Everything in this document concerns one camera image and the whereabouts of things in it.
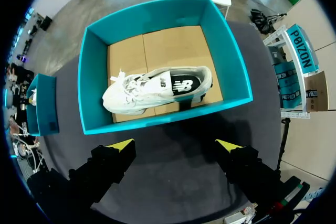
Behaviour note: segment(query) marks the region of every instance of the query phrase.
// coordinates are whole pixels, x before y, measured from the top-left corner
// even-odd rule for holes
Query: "shoe insole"
[[[196,76],[189,76],[189,75],[171,76],[171,80],[174,95],[187,94],[193,92],[201,85],[201,81]]]

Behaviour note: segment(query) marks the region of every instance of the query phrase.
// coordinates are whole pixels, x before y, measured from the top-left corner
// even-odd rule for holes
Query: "small teal box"
[[[36,89],[36,106],[27,106],[29,134],[44,136],[58,133],[56,113],[56,78],[39,73],[27,90],[29,98]]]
[[[297,24],[287,29],[287,34],[299,57],[303,73],[314,72],[319,69],[319,61],[306,32]]]
[[[295,65],[292,61],[274,65],[274,70],[281,88],[299,81]]]
[[[301,103],[300,84],[298,82],[283,87],[280,91],[283,107],[285,109],[293,109]]]
[[[102,105],[108,87],[107,47],[140,34],[200,25],[216,68],[224,100],[187,111],[114,123]],[[112,13],[88,26],[78,62],[78,105],[84,134],[170,123],[233,108],[253,100],[250,81],[237,42],[211,0],[156,0]]]

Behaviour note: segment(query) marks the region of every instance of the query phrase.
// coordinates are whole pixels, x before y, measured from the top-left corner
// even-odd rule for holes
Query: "sneaker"
[[[201,102],[212,86],[209,68],[167,67],[146,74],[118,77],[103,95],[103,106],[116,114],[139,115],[147,108],[172,102],[192,100]]]

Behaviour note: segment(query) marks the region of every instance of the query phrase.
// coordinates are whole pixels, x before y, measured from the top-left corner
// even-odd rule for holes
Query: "dark table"
[[[84,135],[77,99],[78,58],[55,73],[59,134],[41,138],[49,168],[68,178],[98,145],[135,139],[137,157],[119,185],[92,207],[126,223],[204,223],[241,210],[248,200],[208,151],[208,142],[227,140],[259,150],[276,168],[280,148],[280,102],[274,69],[258,31],[229,22],[245,60],[254,100],[197,118],[143,129]]]

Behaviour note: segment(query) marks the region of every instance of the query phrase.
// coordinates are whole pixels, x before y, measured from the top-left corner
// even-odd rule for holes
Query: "cardboard insert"
[[[129,74],[140,74],[162,67],[207,66],[211,69],[213,86],[201,103],[192,107],[223,100],[212,57],[200,26],[183,26],[138,35],[108,46],[108,84],[120,69]],[[148,116],[179,111],[174,102],[148,108],[142,115],[112,114],[114,122],[123,122]]]

